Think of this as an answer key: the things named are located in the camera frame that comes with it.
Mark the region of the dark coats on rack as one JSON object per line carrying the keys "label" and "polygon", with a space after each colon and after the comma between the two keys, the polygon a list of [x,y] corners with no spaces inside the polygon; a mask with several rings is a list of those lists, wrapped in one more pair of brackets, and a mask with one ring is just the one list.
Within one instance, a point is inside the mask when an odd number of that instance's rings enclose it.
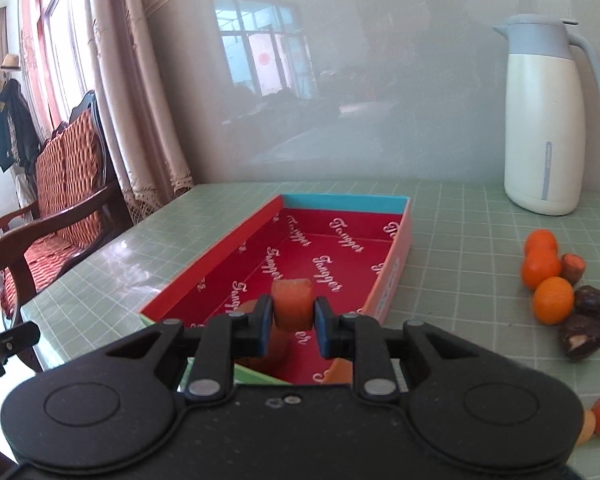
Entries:
{"label": "dark coats on rack", "polygon": [[5,172],[17,165],[33,176],[40,153],[40,139],[20,83],[9,79],[0,90],[0,168]]}

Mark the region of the wooden chair red cushion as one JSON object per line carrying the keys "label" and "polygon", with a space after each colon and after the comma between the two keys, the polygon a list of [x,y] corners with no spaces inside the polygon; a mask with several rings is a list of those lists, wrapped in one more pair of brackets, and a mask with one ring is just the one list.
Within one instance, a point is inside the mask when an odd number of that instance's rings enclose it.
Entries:
{"label": "wooden chair red cushion", "polygon": [[0,218],[1,309],[8,330],[23,322],[27,302],[132,226],[94,91],[45,143],[34,180],[38,198]]}

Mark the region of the dark chestnut front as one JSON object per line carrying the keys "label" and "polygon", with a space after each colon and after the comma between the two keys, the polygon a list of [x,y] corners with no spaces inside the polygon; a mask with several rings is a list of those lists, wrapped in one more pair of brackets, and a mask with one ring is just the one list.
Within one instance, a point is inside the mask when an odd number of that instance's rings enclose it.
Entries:
{"label": "dark chestnut front", "polygon": [[568,359],[584,360],[600,350],[600,320],[582,314],[570,315],[558,328],[558,340]]}

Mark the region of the small carrot piece back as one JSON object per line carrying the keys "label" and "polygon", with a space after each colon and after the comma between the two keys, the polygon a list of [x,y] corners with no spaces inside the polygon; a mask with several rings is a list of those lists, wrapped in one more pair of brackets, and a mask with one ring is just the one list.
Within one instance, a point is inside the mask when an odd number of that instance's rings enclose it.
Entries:
{"label": "small carrot piece back", "polygon": [[582,257],[567,252],[562,255],[560,263],[562,264],[560,276],[571,285],[577,284],[583,278],[586,270],[586,262]]}

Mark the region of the colourful cardboard box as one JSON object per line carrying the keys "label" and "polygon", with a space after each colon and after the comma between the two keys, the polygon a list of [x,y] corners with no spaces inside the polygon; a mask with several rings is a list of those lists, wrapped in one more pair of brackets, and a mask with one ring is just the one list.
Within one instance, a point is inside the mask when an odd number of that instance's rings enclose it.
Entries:
{"label": "colourful cardboard box", "polygon": [[308,278],[337,314],[385,321],[412,241],[405,196],[279,194],[207,249],[140,310],[199,327]]}

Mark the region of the cream thermos jug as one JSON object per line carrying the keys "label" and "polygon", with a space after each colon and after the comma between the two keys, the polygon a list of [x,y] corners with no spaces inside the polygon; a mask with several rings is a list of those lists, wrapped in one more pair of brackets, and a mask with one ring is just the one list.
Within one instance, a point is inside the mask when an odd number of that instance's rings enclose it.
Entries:
{"label": "cream thermos jug", "polygon": [[525,210],[565,216],[580,202],[585,102],[573,48],[590,64],[600,99],[600,58],[568,29],[575,21],[517,14],[493,29],[508,41],[504,190]]}

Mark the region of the beige lace curtain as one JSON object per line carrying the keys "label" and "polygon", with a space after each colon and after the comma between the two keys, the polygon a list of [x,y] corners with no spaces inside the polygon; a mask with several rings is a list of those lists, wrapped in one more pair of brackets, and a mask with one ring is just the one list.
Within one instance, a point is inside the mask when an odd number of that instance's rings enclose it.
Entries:
{"label": "beige lace curtain", "polygon": [[[143,0],[78,0],[107,148],[133,222],[189,191],[194,181],[175,131]],[[18,0],[23,81],[44,133],[58,126],[44,0]]]}

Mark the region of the tan longan fruit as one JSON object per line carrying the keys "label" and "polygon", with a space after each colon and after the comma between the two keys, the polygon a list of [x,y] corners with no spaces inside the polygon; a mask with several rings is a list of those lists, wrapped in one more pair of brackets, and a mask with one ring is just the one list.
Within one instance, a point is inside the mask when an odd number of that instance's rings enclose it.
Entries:
{"label": "tan longan fruit", "polygon": [[584,445],[586,442],[592,439],[596,429],[596,417],[595,413],[591,410],[583,412],[583,425],[580,431],[579,437],[577,438],[576,445]]}

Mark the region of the orange tangerine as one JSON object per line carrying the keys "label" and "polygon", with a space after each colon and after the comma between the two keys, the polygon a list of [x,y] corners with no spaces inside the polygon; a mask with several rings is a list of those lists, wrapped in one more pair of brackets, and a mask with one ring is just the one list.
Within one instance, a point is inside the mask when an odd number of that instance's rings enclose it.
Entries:
{"label": "orange tangerine", "polygon": [[545,325],[557,325],[571,314],[574,304],[572,285],[559,276],[542,281],[532,296],[535,318]]}
{"label": "orange tangerine", "polygon": [[524,257],[520,268],[522,284],[535,290],[542,281],[554,278],[562,272],[558,253],[552,248],[533,247]]}
{"label": "orange tangerine", "polygon": [[524,254],[529,255],[535,250],[558,253],[558,241],[553,232],[547,229],[532,231],[524,241]]}

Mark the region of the straw hat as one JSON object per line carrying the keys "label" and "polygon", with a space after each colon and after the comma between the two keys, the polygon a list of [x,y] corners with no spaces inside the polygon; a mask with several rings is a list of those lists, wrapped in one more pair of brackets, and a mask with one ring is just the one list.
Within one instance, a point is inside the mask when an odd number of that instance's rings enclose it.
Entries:
{"label": "straw hat", "polygon": [[5,73],[20,72],[20,56],[18,54],[7,53],[0,64],[0,70]]}

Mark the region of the brown kiwi fruit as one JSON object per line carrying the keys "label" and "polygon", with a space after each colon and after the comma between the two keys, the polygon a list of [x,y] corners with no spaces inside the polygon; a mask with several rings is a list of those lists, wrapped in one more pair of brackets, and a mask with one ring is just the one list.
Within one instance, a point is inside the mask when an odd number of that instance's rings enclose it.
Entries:
{"label": "brown kiwi fruit", "polygon": [[294,336],[276,326],[272,296],[247,301],[230,318],[233,361],[258,373],[279,375],[290,359]]}

